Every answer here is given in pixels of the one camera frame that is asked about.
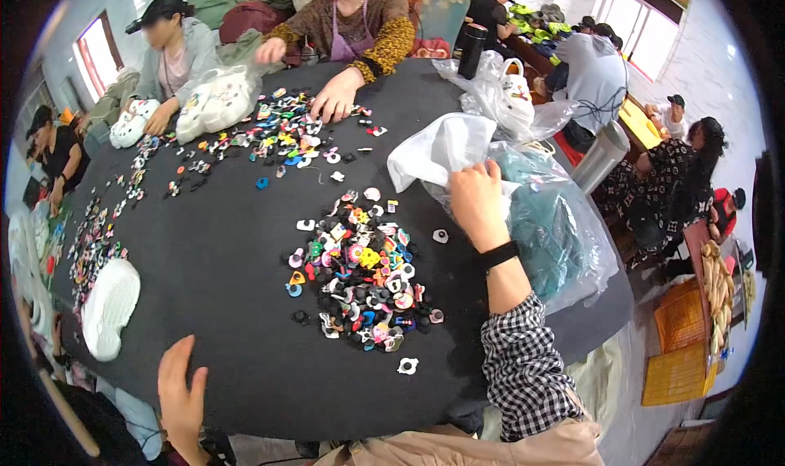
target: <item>red bag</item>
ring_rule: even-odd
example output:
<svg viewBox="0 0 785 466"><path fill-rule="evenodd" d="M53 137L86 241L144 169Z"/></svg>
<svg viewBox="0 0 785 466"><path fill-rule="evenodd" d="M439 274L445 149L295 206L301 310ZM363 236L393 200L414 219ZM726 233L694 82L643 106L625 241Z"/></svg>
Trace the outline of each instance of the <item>red bag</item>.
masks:
<svg viewBox="0 0 785 466"><path fill-rule="evenodd" d="M240 3L224 15L224 22L218 29L221 44L237 42L249 28L267 34L279 23L287 21L287 13L271 8L264 1Z"/></svg>

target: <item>window frame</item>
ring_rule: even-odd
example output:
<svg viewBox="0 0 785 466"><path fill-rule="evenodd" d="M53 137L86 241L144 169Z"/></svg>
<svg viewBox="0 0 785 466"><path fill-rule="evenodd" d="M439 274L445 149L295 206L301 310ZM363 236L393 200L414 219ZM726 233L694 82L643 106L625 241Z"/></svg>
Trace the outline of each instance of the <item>window frame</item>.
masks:
<svg viewBox="0 0 785 466"><path fill-rule="evenodd" d="M606 11L607 11L607 12L610 12L610 8L613 6L613 1L614 1L614 0L603 0L603 1L602 1L602 4L600 5L600 10L599 10L599 12L598 12L597 14L598 14L599 16L601 16L601 15L603 15L603 13L606 13ZM635 17L635 23L633 24L633 30L632 30L632 35L631 35L631 36L633 36L633 35L634 35L634 37L635 37L635 38L634 38L634 44L632 44L632 46L630 47L630 43L631 43L631 41L633 41L633 39L629 39L629 38L628 38L628 39L627 39L627 40L625 40L625 42L624 42L624 45L623 45L623 48L622 48L622 52L623 52L623 54L625 54L625 55L627 56L627 58L626 58L625 60L626 60L628 63L630 63L630 65L631 65L631 66L632 66L632 67L633 67L633 68L634 68L634 69L635 69L637 72L639 72L639 73L640 73L640 74L641 74L641 75L642 75L642 76L643 76L643 77L644 77L644 78L645 78L645 79L646 79L648 82L650 82L650 83L654 83L655 81L657 81L658 79L660 79L660 78L662 77L662 75L663 75L663 73L664 73L665 69L668 67L668 65L669 65L669 64L670 64L670 62L671 62L671 55L672 55L672 53L673 53L673 48L674 48L674 46L676 45L678 38L681 36L681 32L682 32L682 23L683 23L683 21L685 20L685 18L684 18L684 17L685 17L685 15L686 15L686 11L684 11L684 12L682 13L682 18L680 19L680 20L681 20L681 21L680 21L680 23L676 23L676 22L674 22L674 21L673 21L671 18L669 18L667 15L665 15L665 13L663 13L662 11L658 10L657 8L655 8L655 7L654 7L654 5L652 5L651 3L647 2L646 0L635 0L635 1L636 1L638 4L640 4L640 5L641 5L641 10L639 10L639 11L638 11L638 13L637 13L637 15L636 15L636 17ZM643 23L641 24L641 26L640 26L640 27L637 27L637 22L638 22L638 20L640 20L640 18L641 18L641 11L642 11L643 9L646 9L647 11L646 11L646 14L645 14L645 17L644 17ZM668 51L668 57L667 57L667 58L665 59L665 61L662 63L662 67L660 67L660 69L657 71L657 75L656 75L656 76L654 76L654 77L652 77L652 76L649 76L648 74L646 74L646 72L645 72L645 71L643 71L641 68L639 68L639 67L638 67L638 66L635 64L635 62L633 61L633 55L634 55L634 53L635 53L635 48L637 47L638 43L639 43L639 42L640 42L640 40L641 40L641 36L642 36L642 34L643 34L643 29L646 27L646 22L648 21L649 15L651 15L651 12L652 12L652 11L656 11L656 12L658 12L658 13L659 13L659 14L660 14L660 15L661 15L663 18L665 18L666 20L669 20L669 21L671 21L673 25L676 25L676 28L677 28L677 32L676 32L676 34L673 36L673 41L671 42L671 48L670 48L670 49L669 49L669 51Z"/></svg>
<svg viewBox="0 0 785 466"><path fill-rule="evenodd" d="M88 25L87 28L85 28L84 31L76 38L75 44L76 49L78 49L78 58L82 59L93 88L95 89L97 95L101 97L106 92L106 88L108 86L103 83L101 76L98 74L95 64L93 63L93 57L90 55L90 49L87 47L86 40L84 40L87 30L92 28L93 25L95 25L99 20L101 20L103 36L106 38L106 43L109 47L109 52L112 54L112 60L114 60L115 68L118 71L121 70L123 68L123 58L120 56L120 50L117 49L117 43L114 41L112 27L109 25L109 15L106 10L103 10L95 20L90 22L90 25Z"/></svg>

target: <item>pile of clothes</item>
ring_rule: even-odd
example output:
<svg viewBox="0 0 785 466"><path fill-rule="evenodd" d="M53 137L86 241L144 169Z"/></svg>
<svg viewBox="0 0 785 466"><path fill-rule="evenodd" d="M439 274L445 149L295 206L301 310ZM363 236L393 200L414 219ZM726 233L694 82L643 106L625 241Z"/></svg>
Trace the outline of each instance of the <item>pile of clothes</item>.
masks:
<svg viewBox="0 0 785 466"><path fill-rule="evenodd" d="M520 34L532 43L538 54L550 59L554 66L561 62L554 55L556 44L574 31L564 22L564 13L558 4L544 4L539 11L524 4L513 4L509 8L509 20L515 23Z"/></svg>

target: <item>window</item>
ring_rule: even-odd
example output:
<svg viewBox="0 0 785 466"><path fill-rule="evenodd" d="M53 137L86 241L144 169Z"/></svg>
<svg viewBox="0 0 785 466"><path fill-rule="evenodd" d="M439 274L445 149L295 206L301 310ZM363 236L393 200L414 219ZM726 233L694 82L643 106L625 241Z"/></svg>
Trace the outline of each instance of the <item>window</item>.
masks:
<svg viewBox="0 0 785 466"><path fill-rule="evenodd" d="M622 53L654 81L671 52L678 23L644 0L605 0L599 22L606 22L623 39Z"/></svg>
<svg viewBox="0 0 785 466"><path fill-rule="evenodd" d="M90 94L97 101L96 96L103 96L107 86L117 81L117 74L123 67L106 11L87 27L74 47L77 56L82 58L80 69L85 83L88 88L93 86Z"/></svg>

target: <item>black thermos bottle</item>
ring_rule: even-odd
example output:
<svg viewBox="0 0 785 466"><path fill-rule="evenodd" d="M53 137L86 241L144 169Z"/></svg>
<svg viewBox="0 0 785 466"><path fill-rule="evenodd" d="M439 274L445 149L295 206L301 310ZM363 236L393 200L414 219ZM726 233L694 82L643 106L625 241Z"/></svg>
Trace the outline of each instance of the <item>black thermos bottle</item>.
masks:
<svg viewBox="0 0 785 466"><path fill-rule="evenodd" d="M466 79L472 79L477 72L477 64L480 63L480 54L483 53L488 30L476 23L470 23L464 28L463 52L461 62L458 64L458 74Z"/></svg>

